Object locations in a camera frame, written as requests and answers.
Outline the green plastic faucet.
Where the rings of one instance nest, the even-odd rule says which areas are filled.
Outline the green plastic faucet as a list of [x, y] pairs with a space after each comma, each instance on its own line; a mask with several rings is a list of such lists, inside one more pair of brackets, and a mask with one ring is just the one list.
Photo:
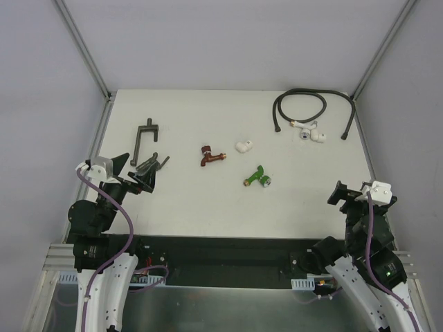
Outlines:
[[264, 168], [261, 165], [257, 167], [256, 172], [243, 181], [243, 184], [247, 187], [253, 181], [258, 181], [263, 187], [268, 187], [271, 184], [271, 178], [264, 174]]

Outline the white elbow pipe fitting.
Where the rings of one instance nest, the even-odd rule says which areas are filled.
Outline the white elbow pipe fitting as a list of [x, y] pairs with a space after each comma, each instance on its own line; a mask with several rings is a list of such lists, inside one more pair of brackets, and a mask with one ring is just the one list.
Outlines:
[[235, 145], [235, 149], [241, 154], [250, 151], [252, 148], [253, 148], [253, 143], [250, 140], [246, 140], [244, 142], [237, 142]]

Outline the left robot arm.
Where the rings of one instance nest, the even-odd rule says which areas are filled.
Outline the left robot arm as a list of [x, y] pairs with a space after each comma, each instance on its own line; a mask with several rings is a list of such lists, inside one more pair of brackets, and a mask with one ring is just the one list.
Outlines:
[[68, 212], [78, 279], [76, 331], [121, 331], [123, 310], [134, 275], [152, 268], [143, 239], [122, 204], [127, 194], [151, 193], [157, 155], [120, 176], [129, 154], [95, 157], [76, 167], [78, 178], [96, 191], [94, 201], [76, 201]]

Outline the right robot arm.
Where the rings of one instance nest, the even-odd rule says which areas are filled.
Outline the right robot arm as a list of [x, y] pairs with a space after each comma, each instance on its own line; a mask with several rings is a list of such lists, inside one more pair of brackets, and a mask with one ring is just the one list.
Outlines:
[[391, 186], [364, 182], [351, 190], [341, 181], [328, 198], [342, 201], [345, 238], [325, 237], [298, 260], [305, 273], [331, 275], [361, 314], [370, 331], [421, 331], [410, 298], [408, 276], [391, 246], [386, 213], [396, 202]]

